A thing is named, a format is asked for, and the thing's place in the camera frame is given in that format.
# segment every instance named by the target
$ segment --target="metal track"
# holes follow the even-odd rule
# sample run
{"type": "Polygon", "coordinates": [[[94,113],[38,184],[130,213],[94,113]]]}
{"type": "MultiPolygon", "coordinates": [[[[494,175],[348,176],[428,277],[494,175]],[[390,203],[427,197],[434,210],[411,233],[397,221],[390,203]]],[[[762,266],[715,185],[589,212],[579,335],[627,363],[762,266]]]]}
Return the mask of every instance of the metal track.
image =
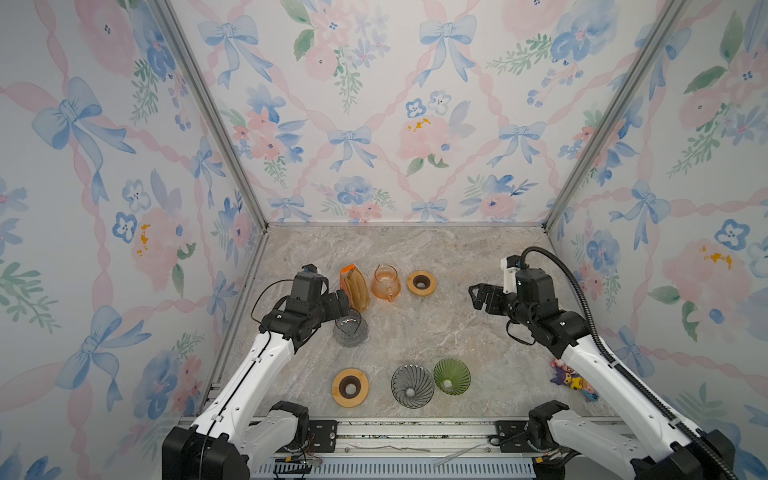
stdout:
{"type": "MultiPolygon", "coordinates": [[[[434,465],[428,458],[327,458],[311,478],[534,478],[530,458],[455,458],[434,465]]],[[[251,478],[302,478],[290,472],[305,465],[268,462],[251,478]]]]}
{"type": "MultiPolygon", "coordinates": [[[[469,450],[477,458],[530,458],[537,453],[502,453],[488,443],[496,435],[497,420],[526,421],[527,417],[349,417],[336,420],[336,451],[317,454],[326,458],[435,458],[469,450]]],[[[592,422],[634,439],[619,417],[591,417],[592,422]]],[[[183,417],[188,427],[195,417],[183,417]]]]}

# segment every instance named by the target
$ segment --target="pink flower pattern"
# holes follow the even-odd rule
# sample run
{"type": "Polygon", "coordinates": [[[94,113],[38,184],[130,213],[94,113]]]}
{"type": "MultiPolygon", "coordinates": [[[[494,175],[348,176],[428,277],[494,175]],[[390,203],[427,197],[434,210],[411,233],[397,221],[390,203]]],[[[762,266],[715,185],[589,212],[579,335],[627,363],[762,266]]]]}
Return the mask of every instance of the pink flower pattern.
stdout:
{"type": "Polygon", "coordinates": [[[150,209],[139,221],[131,244],[136,270],[149,276],[155,291],[165,290],[170,272],[178,263],[177,251],[191,243],[189,222],[169,217],[161,208],[150,209]]]}
{"type": "Polygon", "coordinates": [[[734,341],[748,322],[736,312],[751,292],[750,273],[731,250],[710,240],[688,243],[680,255],[664,261],[662,272],[684,301],[696,306],[688,321],[698,323],[697,335],[734,341]]]}

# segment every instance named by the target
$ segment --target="blue bow pattern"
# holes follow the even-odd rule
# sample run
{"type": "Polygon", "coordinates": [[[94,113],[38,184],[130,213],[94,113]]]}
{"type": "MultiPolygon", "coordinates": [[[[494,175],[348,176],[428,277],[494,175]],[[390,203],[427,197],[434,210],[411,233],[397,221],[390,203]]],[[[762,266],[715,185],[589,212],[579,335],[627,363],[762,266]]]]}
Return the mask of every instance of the blue bow pattern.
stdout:
{"type": "Polygon", "coordinates": [[[85,338],[80,350],[69,357],[56,378],[56,386],[66,390],[78,388],[91,367],[91,361],[104,370],[110,377],[112,383],[107,391],[107,411],[112,411],[115,400],[122,400],[118,384],[114,378],[118,375],[120,362],[118,358],[111,353],[96,353],[97,349],[114,349],[122,346],[136,345],[152,336],[151,333],[142,333],[144,321],[141,320],[134,328],[117,338],[107,339],[123,323],[120,314],[111,306],[102,306],[96,310],[91,320],[91,335],[85,338]]]}
{"type": "Polygon", "coordinates": [[[78,125],[85,127],[93,135],[96,135],[112,147],[129,154],[135,154],[136,150],[123,142],[125,138],[124,128],[104,128],[85,120],[88,117],[101,115],[101,105],[98,103],[91,87],[80,77],[74,77],[67,85],[67,98],[62,100],[58,108],[44,108],[38,112],[32,121],[32,128],[40,135],[46,144],[56,150],[61,150],[69,143],[69,131],[74,134],[75,140],[83,147],[85,153],[94,163],[96,172],[91,182],[91,195],[94,203],[98,205],[98,199],[109,201],[104,182],[101,180],[101,165],[104,158],[93,137],[85,133],[78,125]]]}
{"type": "Polygon", "coordinates": [[[472,39],[475,37],[475,30],[477,29],[478,22],[474,15],[466,15],[461,17],[455,23],[442,24],[436,20],[429,22],[423,22],[419,26],[419,39],[421,39],[422,45],[430,45],[438,42],[437,49],[435,50],[435,61],[432,63],[432,68],[424,70],[422,73],[416,75],[413,79],[413,83],[418,83],[419,87],[424,86],[424,82],[430,73],[438,68],[442,67],[445,63],[445,43],[448,43],[448,50],[451,52],[451,59],[453,60],[453,68],[456,69],[458,76],[462,80],[467,81],[467,68],[475,66],[473,61],[466,58],[453,43],[457,41],[464,45],[472,43],[472,39]]]}
{"type": "Polygon", "coordinates": [[[626,346],[616,350],[616,356],[622,359],[641,378],[644,379],[653,375],[656,372],[654,364],[640,352],[640,347],[634,342],[634,335],[626,325],[619,329],[619,338],[626,346]]]}
{"type": "Polygon", "coordinates": [[[373,162],[371,160],[376,158],[376,155],[370,154],[363,150],[362,147],[360,147],[360,144],[367,145],[371,143],[370,128],[360,127],[355,131],[334,130],[328,133],[328,141],[331,143],[331,145],[344,144],[344,157],[339,161],[333,162],[333,165],[331,165],[331,170],[339,171],[341,164],[352,158],[353,147],[355,148],[355,151],[360,156],[362,161],[366,162],[369,167],[373,168],[373,162]]]}
{"type": "Polygon", "coordinates": [[[527,139],[538,140],[544,134],[544,129],[546,127],[547,124],[543,121],[537,121],[533,125],[527,127],[518,127],[517,125],[506,125],[502,127],[498,131],[498,137],[502,140],[511,138],[507,151],[504,152],[503,155],[493,157],[487,164],[495,167],[502,158],[512,155],[518,149],[518,144],[520,144],[520,150],[522,151],[525,160],[527,160],[528,163],[532,163],[531,155],[538,155],[540,152],[531,145],[528,145],[527,139]]]}
{"type": "Polygon", "coordinates": [[[637,229],[634,231],[634,249],[637,250],[637,245],[640,244],[641,240],[648,245],[648,232],[646,230],[646,219],[648,214],[650,214],[650,219],[654,223],[659,223],[670,214],[672,206],[668,201],[656,198],[656,195],[650,191],[650,187],[645,180],[638,180],[635,182],[632,187],[632,196],[639,200],[639,202],[632,207],[632,210],[629,210],[625,214],[616,211],[608,213],[611,215],[611,221],[620,218],[634,220],[637,216],[640,216],[640,220],[637,223],[637,229]]]}
{"type": "Polygon", "coordinates": [[[262,77],[268,81],[272,81],[270,74],[266,70],[272,67],[272,64],[263,58],[259,58],[251,53],[243,43],[250,45],[259,44],[259,35],[256,31],[256,24],[253,23],[253,19],[247,15],[241,15],[237,17],[232,23],[225,23],[222,25],[216,22],[202,22],[197,26],[200,30],[200,34],[203,35],[203,40],[210,46],[215,46],[224,42],[224,50],[227,52],[227,60],[230,62],[230,69],[224,71],[219,75],[217,84],[224,85],[224,87],[230,87],[230,76],[232,72],[240,68],[240,56],[238,51],[245,57],[246,61],[250,63],[250,66],[258,72],[262,77]]]}
{"type": "MultiPolygon", "coordinates": [[[[653,28],[653,26],[654,26],[653,24],[645,25],[643,28],[640,29],[640,33],[637,34],[637,39],[635,39],[634,41],[635,47],[642,48],[643,45],[645,45],[645,42],[648,40],[648,37],[650,36],[650,31],[653,28]]],[[[677,58],[677,56],[683,50],[685,45],[688,43],[689,39],[690,39],[690,28],[681,28],[680,30],[674,32],[670,37],[670,40],[664,46],[664,51],[667,53],[667,57],[669,57],[670,60],[674,60],[675,58],[677,58]]],[[[654,93],[656,92],[657,87],[664,87],[667,85],[667,82],[664,80],[664,70],[662,69],[662,65],[661,65],[662,58],[663,56],[659,57],[659,59],[656,60],[653,73],[650,74],[648,100],[654,99],[654,93]]]]}
{"type": "Polygon", "coordinates": [[[205,180],[208,182],[208,208],[214,205],[214,194],[211,189],[214,187],[214,179],[211,177],[211,172],[215,173],[219,177],[226,177],[227,175],[221,170],[223,162],[217,164],[212,163],[209,158],[213,156],[214,152],[210,149],[208,139],[205,137],[200,138],[200,150],[197,151],[197,155],[194,155],[190,159],[190,172],[195,178],[200,178],[202,173],[205,180]]]}
{"type": "Polygon", "coordinates": [[[266,199],[266,201],[271,207],[283,208],[283,217],[278,220],[279,222],[284,221],[286,218],[290,218],[291,214],[296,215],[307,223],[310,222],[312,215],[305,214],[299,210],[304,207],[304,197],[301,195],[293,195],[291,198],[270,197],[266,199]]]}
{"type": "Polygon", "coordinates": [[[432,215],[432,218],[435,219],[435,222],[442,223],[447,222],[448,219],[442,216],[439,212],[444,212],[445,208],[448,206],[448,201],[446,199],[437,200],[436,202],[413,202],[411,204],[411,210],[414,212],[421,212],[422,213],[422,219],[419,220],[419,223],[426,222],[429,219],[429,215],[432,215]]]}
{"type": "Polygon", "coordinates": [[[214,294],[208,299],[208,305],[206,311],[209,315],[216,313],[216,310],[221,310],[221,323],[222,332],[227,331],[227,304],[224,302],[225,298],[236,296],[237,290],[235,290],[235,284],[232,282],[227,287],[227,278],[224,276],[224,272],[219,270],[216,275],[216,287],[214,288],[214,294]]]}
{"type": "Polygon", "coordinates": [[[558,222],[558,241],[565,237],[565,224],[570,223],[571,220],[573,220],[573,217],[575,215],[574,209],[571,207],[567,207],[565,210],[563,210],[563,216],[560,218],[560,221],[558,222]]]}

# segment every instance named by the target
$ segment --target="marble tabletop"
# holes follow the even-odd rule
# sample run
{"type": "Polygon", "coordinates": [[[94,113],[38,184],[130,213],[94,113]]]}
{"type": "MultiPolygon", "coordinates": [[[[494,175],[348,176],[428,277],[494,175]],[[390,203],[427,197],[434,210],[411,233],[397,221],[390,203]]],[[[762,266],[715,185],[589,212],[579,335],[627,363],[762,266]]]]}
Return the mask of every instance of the marble tabletop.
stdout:
{"type": "MultiPolygon", "coordinates": [[[[265,286],[293,278],[307,263],[314,263],[329,278],[332,290],[338,288],[339,270],[350,263],[357,264],[369,285],[376,267],[388,263],[399,272],[402,292],[393,303],[371,295],[371,306],[363,313],[369,337],[357,347],[342,347],[333,338],[335,326],[324,324],[283,369],[256,414],[266,414],[282,399],[309,407],[315,417],[527,416],[532,407],[557,399],[580,415],[615,415],[603,399],[587,402],[580,392],[551,383],[553,357],[546,348],[515,342],[505,332],[505,317],[472,308],[468,287],[501,284],[499,260],[530,245],[551,250],[537,227],[271,227],[247,315],[265,286]],[[406,281],[415,270],[435,275],[438,286],[431,296],[408,291],[406,281]],[[398,367],[418,363],[432,371],[445,357],[458,358],[469,368],[472,384],[467,392],[449,396],[435,388],[432,401],[420,409],[407,409],[394,400],[390,382],[398,367]],[[351,409],[339,406],[331,395],[333,379],[347,368],[362,370],[370,382],[367,399],[351,409]]],[[[528,263],[552,275],[562,309],[578,311],[567,280],[550,260],[532,254],[528,263]]],[[[260,319],[268,313],[290,292],[290,285],[272,287],[254,316],[260,319]]],[[[522,326],[511,331],[530,339],[522,326]]],[[[257,332],[256,322],[247,316],[241,320],[224,382],[242,362],[257,332]]]]}

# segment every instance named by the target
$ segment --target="green leaf pattern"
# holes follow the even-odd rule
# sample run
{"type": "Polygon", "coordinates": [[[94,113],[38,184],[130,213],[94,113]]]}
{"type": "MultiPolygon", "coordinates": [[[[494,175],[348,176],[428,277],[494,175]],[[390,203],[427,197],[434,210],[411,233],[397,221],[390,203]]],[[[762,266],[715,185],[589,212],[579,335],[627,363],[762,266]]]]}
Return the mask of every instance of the green leaf pattern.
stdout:
{"type": "Polygon", "coordinates": [[[49,306],[57,303],[58,300],[49,300],[48,296],[42,295],[44,292],[43,287],[40,286],[42,281],[32,280],[40,276],[40,272],[29,270],[16,273],[20,266],[19,262],[13,262],[3,269],[0,275],[0,305],[7,307],[5,312],[13,322],[18,322],[29,315],[30,323],[37,323],[40,328],[48,329],[49,333],[53,333],[53,329],[61,328],[61,325],[58,325],[56,319],[49,313],[49,306]]]}
{"type": "Polygon", "coordinates": [[[493,68],[496,74],[511,72],[520,75],[524,70],[530,70],[542,59],[549,58],[549,49],[552,47],[552,37],[538,34],[525,41],[525,46],[518,43],[517,50],[507,50],[505,57],[487,62],[486,68],[493,68]]]}

